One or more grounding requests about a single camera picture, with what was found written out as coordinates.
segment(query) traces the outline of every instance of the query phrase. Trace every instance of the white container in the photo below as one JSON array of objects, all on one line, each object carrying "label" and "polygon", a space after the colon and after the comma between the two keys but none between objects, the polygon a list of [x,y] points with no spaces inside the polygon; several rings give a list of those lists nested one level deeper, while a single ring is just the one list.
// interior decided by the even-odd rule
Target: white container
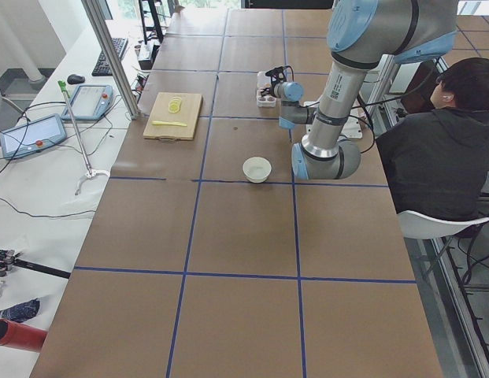
[{"label": "white container", "polygon": [[257,74],[257,106],[259,108],[273,108],[276,106],[276,98],[269,94],[262,96],[260,94],[262,88],[270,88],[270,78],[265,76],[265,71],[260,71]]},{"label": "white container", "polygon": [[244,176],[251,183],[263,183],[269,178],[272,166],[267,159],[263,157],[250,157],[243,164]]}]

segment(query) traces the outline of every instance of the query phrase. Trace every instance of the white desk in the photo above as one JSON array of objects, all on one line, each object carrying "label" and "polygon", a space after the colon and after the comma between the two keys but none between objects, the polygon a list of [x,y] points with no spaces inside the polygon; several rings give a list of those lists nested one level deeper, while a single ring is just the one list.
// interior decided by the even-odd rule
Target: white desk
[{"label": "white desk", "polygon": [[[134,53],[134,37],[140,29],[131,29],[130,24],[126,24],[125,27],[123,24],[110,24],[109,30],[113,36],[129,37],[128,50],[122,64],[129,83],[132,83],[136,76],[133,66],[139,67]],[[125,35],[125,30],[132,30],[133,34],[129,32]],[[32,105],[64,101],[57,81],[66,80],[71,73],[83,74],[87,79],[86,83],[111,84],[113,93],[118,95],[120,92],[111,76],[91,76],[100,51],[93,29],[88,28],[47,80]],[[95,169],[111,169],[129,125],[127,109],[124,102],[118,102],[118,99],[115,108],[107,116],[113,124],[113,129],[97,151],[90,156]],[[35,120],[48,114],[60,113],[62,109],[63,106],[40,106],[29,110],[28,116]],[[91,124],[80,124],[83,143],[88,153],[94,151],[108,131],[111,126],[109,122],[101,120],[90,129],[87,128]],[[65,124],[65,127],[68,136],[74,135],[71,124]],[[61,146],[9,164],[0,174],[0,197],[14,204],[19,210],[31,214],[60,215],[95,210],[106,186],[107,177],[96,176],[86,181],[81,194],[75,197],[76,183],[87,170],[83,156],[67,146],[79,149],[76,137],[69,138]],[[0,160],[0,169],[5,163],[6,161]],[[58,219],[33,218],[16,213],[0,201],[0,249],[21,251],[22,260],[71,272],[92,217],[93,213]],[[62,278],[16,267],[6,277],[0,309],[39,298],[41,307],[38,315],[25,324],[47,330],[66,283],[67,280]],[[0,346],[0,377],[28,377],[37,357],[37,353]]]}]

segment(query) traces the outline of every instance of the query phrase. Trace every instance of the person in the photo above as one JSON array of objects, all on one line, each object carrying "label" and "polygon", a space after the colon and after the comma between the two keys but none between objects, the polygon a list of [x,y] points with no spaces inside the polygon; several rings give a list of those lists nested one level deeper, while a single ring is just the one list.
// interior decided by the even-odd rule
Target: person
[{"label": "person", "polygon": [[435,109],[406,116],[376,144],[397,213],[468,221],[489,171],[489,59],[459,61],[436,83]]}]

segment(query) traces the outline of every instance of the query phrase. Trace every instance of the computer mouse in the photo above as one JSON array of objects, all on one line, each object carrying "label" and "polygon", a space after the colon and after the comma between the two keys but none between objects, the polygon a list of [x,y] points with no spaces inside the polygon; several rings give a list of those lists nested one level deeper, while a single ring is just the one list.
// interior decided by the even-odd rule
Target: computer mouse
[{"label": "computer mouse", "polygon": [[68,76],[68,84],[81,84],[85,82],[85,76],[73,73]]}]

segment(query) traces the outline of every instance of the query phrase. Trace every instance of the black hair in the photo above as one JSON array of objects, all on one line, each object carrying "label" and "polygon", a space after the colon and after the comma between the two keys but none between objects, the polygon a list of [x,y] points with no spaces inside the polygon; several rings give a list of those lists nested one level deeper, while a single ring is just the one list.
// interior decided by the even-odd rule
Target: black hair
[{"label": "black hair", "polygon": [[442,89],[454,93],[456,107],[489,110],[489,59],[470,57],[458,61],[439,76]]}]

